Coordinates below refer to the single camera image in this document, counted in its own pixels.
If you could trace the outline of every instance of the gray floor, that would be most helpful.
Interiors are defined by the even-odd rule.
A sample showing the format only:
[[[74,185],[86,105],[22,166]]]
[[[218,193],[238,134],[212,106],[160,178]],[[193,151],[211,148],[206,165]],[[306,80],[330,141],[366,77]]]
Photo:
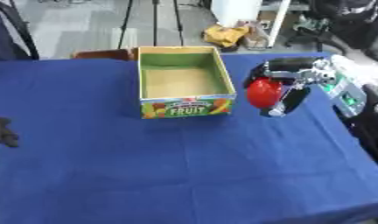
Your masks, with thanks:
[[[68,0],[54,2],[46,0],[17,0],[17,6],[24,18],[30,22],[42,59],[67,59],[71,53],[116,49],[129,0],[73,0],[85,3],[70,4]],[[180,4],[192,4],[197,0],[178,0]],[[208,45],[200,38],[200,32],[214,24],[215,18],[205,9],[180,6],[180,15],[185,28],[184,39],[187,46]],[[152,0],[135,0],[125,35],[123,47],[152,45]],[[179,45],[177,24],[172,0],[161,0],[158,16],[158,44],[160,46]],[[279,35],[271,53],[312,52],[312,44],[296,44],[292,48],[283,46],[288,31]],[[263,53],[245,50],[238,53]],[[378,80],[378,63],[364,56],[360,51],[349,50],[349,58],[367,66]]]

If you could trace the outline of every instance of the office chair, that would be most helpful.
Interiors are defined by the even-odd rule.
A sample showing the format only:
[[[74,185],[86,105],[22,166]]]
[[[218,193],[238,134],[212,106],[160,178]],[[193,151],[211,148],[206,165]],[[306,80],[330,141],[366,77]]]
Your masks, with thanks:
[[[316,44],[318,52],[323,51],[323,46],[332,46],[343,55],[346,49],[332,40],[330,28],[334,23],[351,20],[365,20],[375,13],[375,0],[355,1],[353,8],[348,7],[348,0],[306,0],[310,5],[310,11],[304,13],[302,24],[296,25],[297,32],[285,42],[285,46],[290,47],[293,42],[299,40],[311,40]]]

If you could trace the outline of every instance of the cardboard box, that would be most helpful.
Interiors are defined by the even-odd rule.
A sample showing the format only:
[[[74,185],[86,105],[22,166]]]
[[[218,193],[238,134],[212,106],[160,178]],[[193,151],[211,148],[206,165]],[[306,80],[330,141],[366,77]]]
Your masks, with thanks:
[[[236,92],[214,47],[140,47],[142,117],[229,114]]]

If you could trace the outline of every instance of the table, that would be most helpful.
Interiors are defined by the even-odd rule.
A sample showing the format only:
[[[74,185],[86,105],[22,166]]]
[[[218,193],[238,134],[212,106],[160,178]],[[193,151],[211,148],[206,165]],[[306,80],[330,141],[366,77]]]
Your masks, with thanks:
[[[0,116],[21,137],[18,149],[0,146],[0,224],[378,217],[378,166],[319,89],[283,119],[246,102],[249,70],[279,56],[223,56],[232,115],[162,120],[140,119],[135,62],[0,62]]]

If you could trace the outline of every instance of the tripod leg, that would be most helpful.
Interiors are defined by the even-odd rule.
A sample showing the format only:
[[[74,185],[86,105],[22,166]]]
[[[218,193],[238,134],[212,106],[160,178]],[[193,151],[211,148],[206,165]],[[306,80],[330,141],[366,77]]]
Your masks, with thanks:
[[[173,0],[173,2],[174,2],[175,16],[176,16],[176,19],[177,19],[179,40],[181,41],[181,45],[184,46],[184,37],[182,36],[182,32],[184,30],[184,27],[181,23],[181,16],[179,15],[179,4],[178,4],[177,0]]]
[[[121,37],[120,37],[120,42],[118,43],[117,49],[121,49],[121,47],[123,46],[123,37],[125,36],[125,32],[128,27],[128,21],[130,20],[130,12],[132,11],[132,6],[133,6],[133,0],[129,0],[128,8],[126,9],[125,19],[123,20],[123,24],[121,26]]]
[[[158,45],[158,5],[159,0],[152,0],[154,4],[154,46]]]

